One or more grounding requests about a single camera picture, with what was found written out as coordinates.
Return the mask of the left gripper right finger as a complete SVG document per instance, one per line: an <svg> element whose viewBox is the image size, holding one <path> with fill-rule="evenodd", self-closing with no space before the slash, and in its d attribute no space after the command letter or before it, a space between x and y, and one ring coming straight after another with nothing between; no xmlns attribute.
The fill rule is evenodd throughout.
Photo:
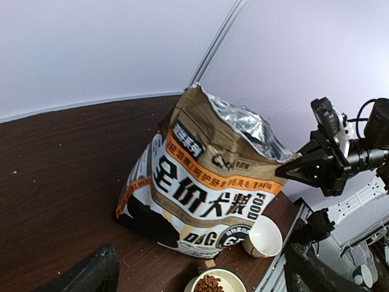
<svg viewBox="0 0 389 292"><path fill-rule="evenodd" d="M286 249L285 258L288 291L367 291L325 265L307 246L291 243Z"/></svg>

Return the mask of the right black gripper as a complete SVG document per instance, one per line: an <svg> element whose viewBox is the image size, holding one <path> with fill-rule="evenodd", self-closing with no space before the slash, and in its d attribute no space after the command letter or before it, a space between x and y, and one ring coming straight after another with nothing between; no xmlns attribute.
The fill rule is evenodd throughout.
<svg viewBox="0 0 389 292"><path fill-rule="evenodd" d="M319 188L325 197L343 193L349 164L340 150L340 142L321 131L310 134L311 140L297 151L298 158L279 166L275 175Z"/></svg>

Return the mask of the brown dog food bag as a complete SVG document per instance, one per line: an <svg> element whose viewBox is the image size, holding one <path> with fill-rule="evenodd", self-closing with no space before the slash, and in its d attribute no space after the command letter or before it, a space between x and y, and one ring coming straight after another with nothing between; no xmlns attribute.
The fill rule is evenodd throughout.
<svg viewBox="0 0 389 292"><path fill-rule="evenodd" d="M163 118L120 195L118 224L176 252L212 259L244 241L296 154L269 123L196 83Z"/></svg>

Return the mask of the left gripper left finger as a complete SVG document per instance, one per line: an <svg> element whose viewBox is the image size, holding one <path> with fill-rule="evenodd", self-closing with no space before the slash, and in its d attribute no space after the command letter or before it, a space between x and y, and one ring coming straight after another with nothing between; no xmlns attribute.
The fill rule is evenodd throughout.
<svg viewBox="0 0 389 292"><path fill-rule="evenodd" d="M68 272L35 291L117 291L119 260L113 245L101 245Z"/></svg>

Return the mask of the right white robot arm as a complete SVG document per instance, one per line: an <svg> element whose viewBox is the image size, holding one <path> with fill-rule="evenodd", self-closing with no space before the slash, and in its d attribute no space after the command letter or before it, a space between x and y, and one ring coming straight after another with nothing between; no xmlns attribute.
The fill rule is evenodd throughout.
<svg viewBox="0 0 389 292"><path fill-rule="evenodd" d="M285 255L289 291L367 291L377 279L368 241L388 222L388 100L364 107L347 116L323 97L274 119L297 152L276 171L302 220Z"/></svg>

